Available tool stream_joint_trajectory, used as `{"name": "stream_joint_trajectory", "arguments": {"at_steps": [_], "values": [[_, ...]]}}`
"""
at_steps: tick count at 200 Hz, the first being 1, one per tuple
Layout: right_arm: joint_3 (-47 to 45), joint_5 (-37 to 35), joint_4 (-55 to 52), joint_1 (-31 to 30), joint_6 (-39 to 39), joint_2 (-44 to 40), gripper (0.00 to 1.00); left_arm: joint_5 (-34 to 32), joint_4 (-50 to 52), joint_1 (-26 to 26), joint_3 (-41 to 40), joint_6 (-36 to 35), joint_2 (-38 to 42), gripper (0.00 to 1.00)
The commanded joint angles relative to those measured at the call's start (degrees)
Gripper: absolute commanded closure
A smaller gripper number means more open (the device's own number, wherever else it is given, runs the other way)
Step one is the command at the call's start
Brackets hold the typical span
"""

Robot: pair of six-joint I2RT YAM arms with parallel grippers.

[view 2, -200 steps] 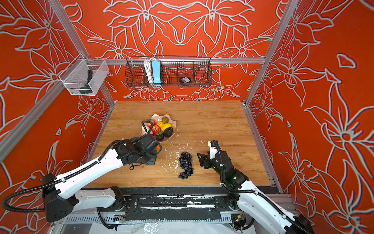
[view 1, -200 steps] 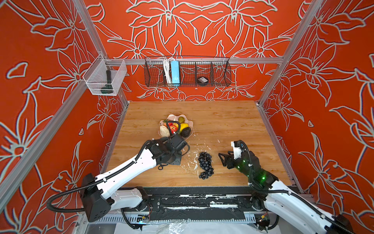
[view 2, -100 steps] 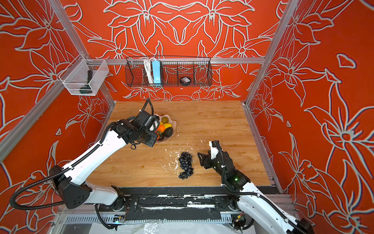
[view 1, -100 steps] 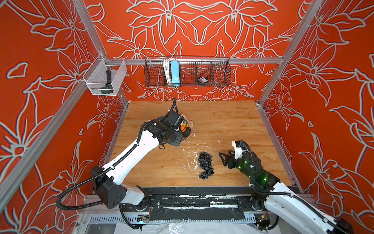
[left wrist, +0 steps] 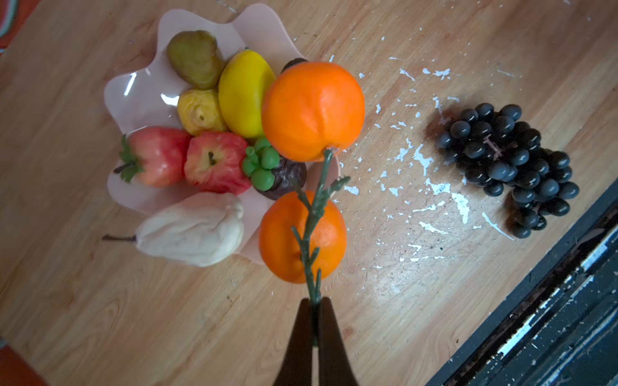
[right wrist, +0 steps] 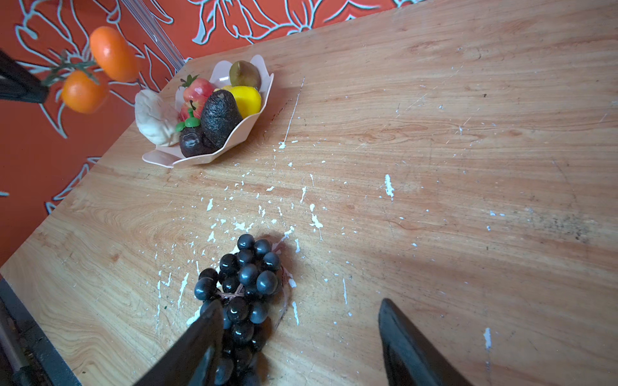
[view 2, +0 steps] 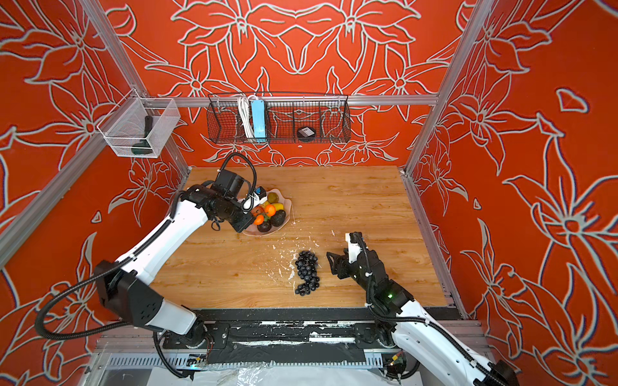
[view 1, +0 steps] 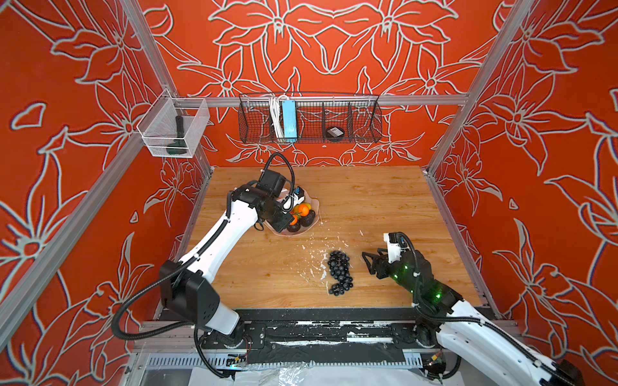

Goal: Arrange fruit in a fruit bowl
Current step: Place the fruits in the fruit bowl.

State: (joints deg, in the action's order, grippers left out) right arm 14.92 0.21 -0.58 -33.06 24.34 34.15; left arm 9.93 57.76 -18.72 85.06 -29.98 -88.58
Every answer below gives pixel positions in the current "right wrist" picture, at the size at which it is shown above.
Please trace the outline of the dark grape bunch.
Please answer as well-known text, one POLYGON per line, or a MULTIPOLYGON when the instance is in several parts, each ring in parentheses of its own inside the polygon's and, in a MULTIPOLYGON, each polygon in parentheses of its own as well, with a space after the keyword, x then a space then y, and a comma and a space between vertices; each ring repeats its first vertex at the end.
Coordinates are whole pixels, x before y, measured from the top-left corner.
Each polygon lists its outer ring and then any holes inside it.
POLYGON ((270 304, 281 288, 282 264, 267 239, 238 238, 238 250, 219 260, 219 268, 199 272, 194 294, 201 312, 219 301, 223 337, 215 385, 259 385, 257 363, 270 336, 270 304))

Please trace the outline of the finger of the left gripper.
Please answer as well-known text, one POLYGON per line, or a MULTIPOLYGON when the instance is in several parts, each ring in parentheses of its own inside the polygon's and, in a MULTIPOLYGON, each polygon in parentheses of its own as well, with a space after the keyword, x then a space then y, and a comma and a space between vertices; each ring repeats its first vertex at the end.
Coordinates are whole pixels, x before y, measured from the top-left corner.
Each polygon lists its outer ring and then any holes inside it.
POLYGON ((48 98, 48 87, 4 51, 0 51, 1 89, 0 98, 5 101, 20 101, 43 104, 48 98))

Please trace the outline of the beige garlic bulb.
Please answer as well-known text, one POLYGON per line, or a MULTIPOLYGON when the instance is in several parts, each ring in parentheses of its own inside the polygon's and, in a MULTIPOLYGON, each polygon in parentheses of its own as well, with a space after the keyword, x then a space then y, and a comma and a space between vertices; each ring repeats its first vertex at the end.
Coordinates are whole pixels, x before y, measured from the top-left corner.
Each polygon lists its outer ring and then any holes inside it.
POLYGON ((139 132, 156 146, 174 146, 180 133, 176 110, 164 101, 158 93, 143 89, 135 96, 135 123, 139 132))

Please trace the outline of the dark avocado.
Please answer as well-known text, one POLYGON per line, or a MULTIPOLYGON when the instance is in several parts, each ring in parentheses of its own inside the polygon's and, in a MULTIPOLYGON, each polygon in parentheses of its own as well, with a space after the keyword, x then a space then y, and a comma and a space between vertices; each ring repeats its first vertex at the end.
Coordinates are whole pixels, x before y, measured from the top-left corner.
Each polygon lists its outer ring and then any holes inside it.
POLYGON ((242 116, 232 93, 222 89, 209 97, 201 114, 201 127, 217 149, 225 145, 241 121, 242 116))

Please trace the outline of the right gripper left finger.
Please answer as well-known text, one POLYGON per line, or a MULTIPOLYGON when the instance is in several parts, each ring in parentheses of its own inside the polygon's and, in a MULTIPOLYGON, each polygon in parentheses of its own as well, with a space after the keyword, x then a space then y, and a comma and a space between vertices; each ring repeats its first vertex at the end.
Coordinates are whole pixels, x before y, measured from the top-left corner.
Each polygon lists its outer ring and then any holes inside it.
POLYGON ((221 358, 223 325, 223 307, 216 300, 136 384, 214 385, 221 358))

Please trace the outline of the green red fig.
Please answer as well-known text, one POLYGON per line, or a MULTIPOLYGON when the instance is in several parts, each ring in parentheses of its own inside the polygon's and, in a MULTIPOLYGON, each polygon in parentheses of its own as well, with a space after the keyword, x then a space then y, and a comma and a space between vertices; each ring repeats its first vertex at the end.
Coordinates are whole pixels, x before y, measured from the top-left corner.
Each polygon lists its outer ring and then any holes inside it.
POLYGON ((239 60, 229 69, 229 81, 233 87, 246 86, 260 90, 262 77, 258 68, 251 62, 239 60))

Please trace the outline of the large yellow lemon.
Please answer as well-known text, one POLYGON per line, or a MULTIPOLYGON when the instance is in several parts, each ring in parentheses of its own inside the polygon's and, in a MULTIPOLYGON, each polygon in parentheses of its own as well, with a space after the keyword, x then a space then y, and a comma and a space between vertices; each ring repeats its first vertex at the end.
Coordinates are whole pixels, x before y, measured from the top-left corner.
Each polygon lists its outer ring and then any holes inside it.
POLYGON ((222 90, 232 93, 243 119, 261 111, 262 96, 257 89, 250 86, 226 85, 222 90))

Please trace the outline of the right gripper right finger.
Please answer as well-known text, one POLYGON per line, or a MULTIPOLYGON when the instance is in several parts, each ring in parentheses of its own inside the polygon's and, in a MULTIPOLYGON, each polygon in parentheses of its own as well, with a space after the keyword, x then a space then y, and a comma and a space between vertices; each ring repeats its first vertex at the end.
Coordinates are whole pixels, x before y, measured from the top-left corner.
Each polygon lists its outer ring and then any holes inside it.
POLYGON ((378 329, 388 384, 472 385, 390 299, 381 302, 378 329))

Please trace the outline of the small orange tangerine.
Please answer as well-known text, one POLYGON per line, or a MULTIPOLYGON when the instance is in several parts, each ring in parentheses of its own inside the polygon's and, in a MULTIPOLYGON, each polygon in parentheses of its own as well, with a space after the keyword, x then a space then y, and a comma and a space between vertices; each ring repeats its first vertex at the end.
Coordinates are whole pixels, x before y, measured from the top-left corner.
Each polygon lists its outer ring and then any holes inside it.
POLYGON ((95 64, 94 61, 72 63, 63 60, 41 83, 43 86, 51 87, 61 82, 60 98, 65 106, 80 114, 93 114, 101 108, 109 96, 107 83, 89 70, 95 64))
POLYGON ((89 42, 95 61, 111 80, 133 82, 138 78, 135 54, 118 30, 98 27, 90 35, 89 42))

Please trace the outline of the dark purple mangosteen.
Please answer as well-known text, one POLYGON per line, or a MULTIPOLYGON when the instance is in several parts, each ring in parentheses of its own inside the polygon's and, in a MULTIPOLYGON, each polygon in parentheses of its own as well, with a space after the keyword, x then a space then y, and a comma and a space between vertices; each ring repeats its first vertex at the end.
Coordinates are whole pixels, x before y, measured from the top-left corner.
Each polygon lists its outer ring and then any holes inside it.
POLYGON ((188 118, 179 122, 175 127, 175 131, 180 135, 179 143, 183 156, 190 158, 215 153, 217 147, 201 127, 201 120, 194 116, 193 110, 190 110, 188 114, 188 118))

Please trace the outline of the red apple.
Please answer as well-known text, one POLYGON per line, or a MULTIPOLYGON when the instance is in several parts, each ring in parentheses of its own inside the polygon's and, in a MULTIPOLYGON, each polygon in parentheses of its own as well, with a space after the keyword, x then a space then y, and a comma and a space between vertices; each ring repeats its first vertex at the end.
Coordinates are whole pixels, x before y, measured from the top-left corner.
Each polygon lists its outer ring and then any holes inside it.
POLYGON ((193 111, 193 116, 200 119, 206 101, 215 91, 216 87, 208 80, 187 75, 181 80, 183 92, 183 104, 180 110, 180 120, 185 121, 190 117, 189 112, 193 111))

